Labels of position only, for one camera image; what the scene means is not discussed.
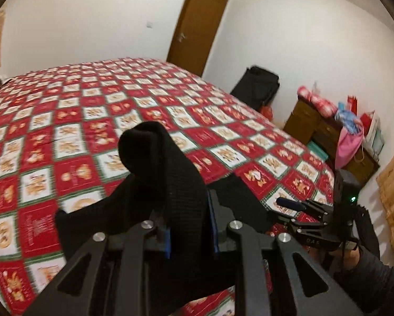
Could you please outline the right hand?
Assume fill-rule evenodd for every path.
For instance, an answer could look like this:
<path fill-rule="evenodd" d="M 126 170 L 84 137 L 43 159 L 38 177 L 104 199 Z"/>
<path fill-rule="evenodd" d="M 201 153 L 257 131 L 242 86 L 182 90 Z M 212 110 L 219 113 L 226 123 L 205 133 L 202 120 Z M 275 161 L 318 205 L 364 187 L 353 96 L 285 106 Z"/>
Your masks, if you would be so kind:
<path fill-rule="evenodd" d="M 355 268 L 361 256 L 359 248 L 355 250 L 339 249 L 329 252 L 329 255 L 338 259 L 341 270 L 352 270 Z"/>

